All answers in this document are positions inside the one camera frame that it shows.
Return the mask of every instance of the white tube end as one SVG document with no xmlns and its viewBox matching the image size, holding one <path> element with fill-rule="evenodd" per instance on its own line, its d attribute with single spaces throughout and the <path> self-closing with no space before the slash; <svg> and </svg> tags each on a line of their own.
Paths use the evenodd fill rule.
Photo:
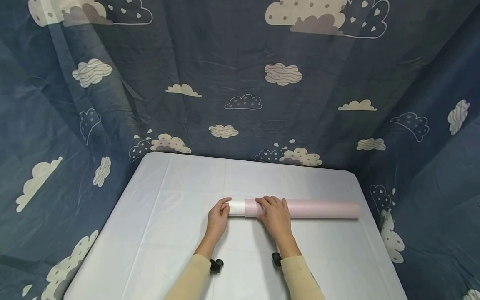
<svg viewBox="0 0 480 300">
<path fill-rule="evenodd" d="M 245 200 L 231 200 L 229 216 L 245 216 Z"/>
</svg>

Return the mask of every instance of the blue curtain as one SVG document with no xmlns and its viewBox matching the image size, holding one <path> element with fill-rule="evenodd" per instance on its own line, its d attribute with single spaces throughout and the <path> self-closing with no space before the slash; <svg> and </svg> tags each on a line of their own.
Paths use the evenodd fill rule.
<svg viewBox="0 0 480 300">
<path fill-rule="evenodd" d="M 0 299 L 61 299 L 151 151 L 353 171 L 409 299 L 480 297 L 477 4 L 4 1 Z"/>
</svg>

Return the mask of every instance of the pink cylinder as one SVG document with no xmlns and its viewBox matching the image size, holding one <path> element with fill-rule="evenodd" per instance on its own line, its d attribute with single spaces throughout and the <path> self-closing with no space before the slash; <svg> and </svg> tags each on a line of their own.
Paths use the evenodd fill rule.
<svg viewBox="0 0 480 300">
<path fill-rule="evenodd" d="M 292 218 L 358 219 L 360 205 L 353 201 L 287 199 Z M 255 199 L 245 199 L 245 217 L 257 217 L 264 210 Z"/>
</svg>

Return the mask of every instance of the black clamp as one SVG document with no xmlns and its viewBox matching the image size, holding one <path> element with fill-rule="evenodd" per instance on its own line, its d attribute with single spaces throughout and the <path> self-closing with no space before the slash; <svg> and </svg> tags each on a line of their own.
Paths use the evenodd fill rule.
<svg viewBox="0 0 480 300">
<path fill-rule="evenodd" d="M 282 257 L 280 256 L 280 253 L 278 252 L 272 253 L 272 259 L 273 259 L 274 265 L 276 265 L 277 267 L 282 266 Z"/>
<path fill-rule="evenodd" d="M 212 264 L 210 266 L 210 273 L 213 273 L 213 274 L 220 273 L 220 271 L 222 270 L 222 267 L 223 267 L 223 261 L 221 259 L 217 259 L 216 261 L 211 259 L 210 263 Z"/>
</svg>

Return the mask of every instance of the sleeve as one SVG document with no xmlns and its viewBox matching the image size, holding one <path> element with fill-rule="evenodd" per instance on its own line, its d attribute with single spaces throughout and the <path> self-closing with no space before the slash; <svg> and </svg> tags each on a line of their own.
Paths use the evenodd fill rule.
<svg viewBox="0 0 480 300">
<path fill-rule="evenodd" d="M 292 300 L 325 300 L 303 256 L 284 258 L 282 270 Z"/>
<path fill-rule="evenodd" d="M 210 274 L 210 261 L 200 254 L 192 256 L 164 300 L 197 300 Z"/>
</svg>

